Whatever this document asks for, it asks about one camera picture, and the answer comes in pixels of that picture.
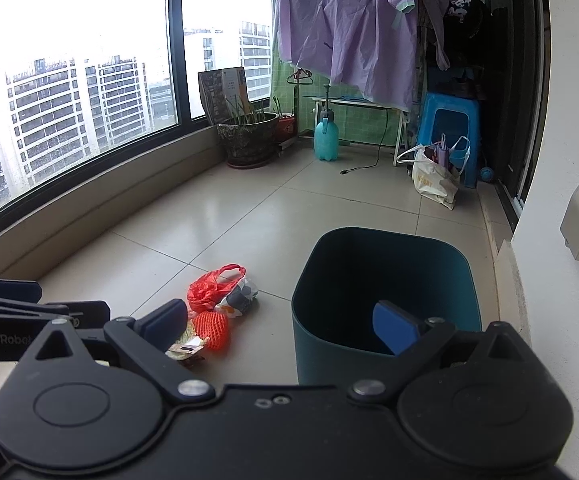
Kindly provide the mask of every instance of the red mesh bag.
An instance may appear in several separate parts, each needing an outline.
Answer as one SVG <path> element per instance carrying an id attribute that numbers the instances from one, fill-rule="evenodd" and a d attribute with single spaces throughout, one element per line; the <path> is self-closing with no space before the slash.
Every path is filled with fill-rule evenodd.
<path id="1" fill-rule="evenodd" d="M 218 282 L 218 278 L 223 272 L 233 269 L 238 269 L 237 276 L 230 278 L 228 282 Z M 244 275 L 245 268 L 236 264 L 226 265 L 218 270 L 212 270 L 207 274 L 203 274 L 194 283 L 189 285 L 187 305 L 194 312 L 212 310 L 220 300 L 233 290 L 236 283 L 238 283 Z"/>
<path id="2" fill-rule="evenodd" d="M 207 339 L 205 346 L 210 350 L 222 350 L 229 345 L 229 325 L 225 314 L 206 310 L 196 316 L 192 323 L 196 333 Z"/>

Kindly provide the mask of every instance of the blue plastic stool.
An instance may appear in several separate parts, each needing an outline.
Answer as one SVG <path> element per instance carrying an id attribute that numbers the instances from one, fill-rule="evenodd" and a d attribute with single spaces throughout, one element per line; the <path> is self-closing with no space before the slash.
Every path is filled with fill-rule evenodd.
<path id="1" fill-rule="evenodd" d="M 418 143 L 431 144 L 437 140 L 441 140 L 440 132 L 438 139 L 433 135 L 434 122 L 436 120 L 436 112 L 439 110 L 449 110 L 451 112 L 459 112 L 467 116 L 467 131 L 464 135 L 469 139 L 471 146 L 471 155 L 465 167 L 465 186 L 476 187 L 476 168 L 478 162 L 478 152 L 480 149 L 480 121 L 478 101 L 470 99 L 463 99 L 445 94 L 435 94 L 428 92 L 425 99 L 425 108 L 423 110 L 423 119 L 421 126 L 418 129 Z"/>

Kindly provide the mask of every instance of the glass pane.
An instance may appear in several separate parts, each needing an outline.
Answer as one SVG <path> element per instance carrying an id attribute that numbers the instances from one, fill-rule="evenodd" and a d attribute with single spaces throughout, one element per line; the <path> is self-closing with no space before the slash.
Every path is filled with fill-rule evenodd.
<path id="1" fill-rule="evenodd" d="M 166 0 L 0 0 L 0 207 L 172 126 L 173 102 Z"/>
<path id="2" fill-rule="evenodd" d="M 192 117 L 205 114 L 198 90 L 205 70 L 244 66 L 250 101 L 269 97 L 271 0 L 182 0 L 182 22 Z"/>

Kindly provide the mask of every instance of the metal screw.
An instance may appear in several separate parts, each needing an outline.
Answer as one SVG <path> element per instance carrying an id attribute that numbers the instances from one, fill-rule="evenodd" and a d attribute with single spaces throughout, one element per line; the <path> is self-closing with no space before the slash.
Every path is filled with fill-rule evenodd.
<path id="1" fill-rule="evenodd" d="M 289 404 L 291 399 L 286 395 L 277 395 L 272 399 L 274 404 Z"/>
<path id="2" fill-rule="evenodd" d="M 256 408 L 262 408 L 263 410 L 265 410 L 266 408 L 271 408 L 273 402 L 271 402 L 271 400 L 269 399 L 256 399 L 253 405 L 256 406 Z"/>
<path id="3" fill-rule="evenodd" d="M 200 397 L 209 392 L 211 386 L 200 379 L 188 379 L 178 385 L 178 393 L 186 397 Z"/>
<path id="4" fill-rule="evenodd" d="M 366 397 L 379 396 L 384 394 L 386 389 L 385 385 L 376 379 L 356 381 L 353 386 L 354 393 Z"/>

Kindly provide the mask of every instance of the tiled floor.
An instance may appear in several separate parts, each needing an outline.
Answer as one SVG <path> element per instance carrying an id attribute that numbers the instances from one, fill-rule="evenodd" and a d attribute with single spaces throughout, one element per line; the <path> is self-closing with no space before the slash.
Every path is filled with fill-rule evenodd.
<path id="1" fill-rule="evenodd" d="M 105 300 L 112 316 L 141 317 L 189 283 L 227 263 L 247 268 L 261 290 L 237 320 L 222 356 L 207 353 L 196 372 L 228 382 L 297 381 L 290 298 L 318 238 L 363 226 L 444 240 L 467 257 L 483 324 L 497 319 L 492 255 L 475 190 L 461 189 L 454 211 L 413 188 L 405 168 L 373 151 L 342 149 L 336 162 L 315 161 L 306 147 L 258 170 L 221 165 L 186 182 L 117 225 L 41 280 L 43 301 Z M 0 364 L 0 384 L 12 365 Z"/>

